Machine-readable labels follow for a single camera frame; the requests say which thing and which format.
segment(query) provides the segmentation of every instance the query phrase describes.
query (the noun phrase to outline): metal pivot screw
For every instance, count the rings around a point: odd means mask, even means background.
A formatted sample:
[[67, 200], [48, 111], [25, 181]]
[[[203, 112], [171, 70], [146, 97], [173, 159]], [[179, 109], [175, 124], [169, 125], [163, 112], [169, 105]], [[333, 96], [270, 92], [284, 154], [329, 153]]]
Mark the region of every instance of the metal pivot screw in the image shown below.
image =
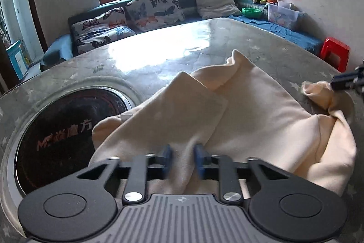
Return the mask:
[[143, 195], [138, 192], [130, 192], [124, 195], [124, 198], [130, 202], [136, 202], [139, 201]]
[[235, 202], [241, 199], [241, 195], [235, 192], [228, 192], [222, 196], [226, 201]]

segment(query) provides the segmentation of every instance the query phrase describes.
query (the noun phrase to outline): beige cloth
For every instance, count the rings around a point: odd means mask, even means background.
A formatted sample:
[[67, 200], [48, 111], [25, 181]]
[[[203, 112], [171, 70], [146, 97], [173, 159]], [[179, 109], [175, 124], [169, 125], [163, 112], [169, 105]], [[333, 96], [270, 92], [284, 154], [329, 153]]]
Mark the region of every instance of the beige cloth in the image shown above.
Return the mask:
[[110, 156], [130, 161], [170, 144], [170, 177], [153, 181], [149, 193], [216, 193], [215, 181], [200, 181], [192, 149], [234, 161], [259, 157], [338, 194], [352, 173], [356, 147], [350, 127], [329, 84], [304, 83], [302, 90], [330, 116], [306, 112], [274, 79], [234, 50], [227, 64], [179, 73], [153, 97], [92, 131], [96, 152], [90, 163]]

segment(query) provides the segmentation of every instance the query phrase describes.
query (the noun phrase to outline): marble table top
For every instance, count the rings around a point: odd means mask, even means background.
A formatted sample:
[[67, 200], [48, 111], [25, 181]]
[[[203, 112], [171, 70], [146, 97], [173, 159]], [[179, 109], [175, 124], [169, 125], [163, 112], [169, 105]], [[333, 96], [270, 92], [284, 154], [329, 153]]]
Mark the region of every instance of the marble table top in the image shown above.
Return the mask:
[[[11, 147], [34, 114], [76, 88], [105, 85], [124, 92], [136, 104], [167, 85], [180, 71], [190, 73], [207, 65], [224, 64], [237, 49], [279, 82], [309, 113], [321, 113], [300, 93], [303, 81], [330, 81], [338, 72], [295, 44], [256, 27], [230, 19], [212, 19], [150, 31], [113, 42], [63, 62], [0, 97], [1, 194]], [[354, 174], [343, 199], [349, 218], [340, 240], [358, 243], [364, 238], [364, 105], [352, 95], [356, 119], [351, 125], [357, 147]], [[15, 230], [16, 208], [1, 199], [0, 243], [24, 240]]]

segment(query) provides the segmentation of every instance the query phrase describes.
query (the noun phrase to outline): blue cabinet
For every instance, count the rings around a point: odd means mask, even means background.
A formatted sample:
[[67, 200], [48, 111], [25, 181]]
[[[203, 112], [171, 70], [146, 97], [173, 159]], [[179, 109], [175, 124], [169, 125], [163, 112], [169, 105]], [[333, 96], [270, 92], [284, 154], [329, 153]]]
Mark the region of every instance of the blue cabinet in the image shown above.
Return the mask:
[[18, 40], [14, 44], [12, 44], [9, 48], [6, 49], [8, 56], [10, 58], [11, 64], [14, 67], [16, 75], [19, 80], [21, 80], [27, 73], [29, 67], [25, 62], [23, 53], [21, 52], [21, 41]]

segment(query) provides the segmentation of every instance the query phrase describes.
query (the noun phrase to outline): blue blanket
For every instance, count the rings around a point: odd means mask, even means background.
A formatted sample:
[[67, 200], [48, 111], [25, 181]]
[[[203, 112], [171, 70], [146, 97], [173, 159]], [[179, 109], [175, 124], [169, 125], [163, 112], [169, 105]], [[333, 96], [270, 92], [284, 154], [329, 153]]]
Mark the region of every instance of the blue blanket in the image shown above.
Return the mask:
[[323, 42], [315, 37], [307, 35], [306, 33], [292, 31], [271, 22], [249, 19], [245, 16], [234, 17], [233, 15], [231, 15], [228, 18], [272, 32], [275, 35], [278, 35], [290, 42], [295, 43], [299, 47], [311, 52], [312, 54], [315, 54], [316, 56], [318, 56], [321, 52]]

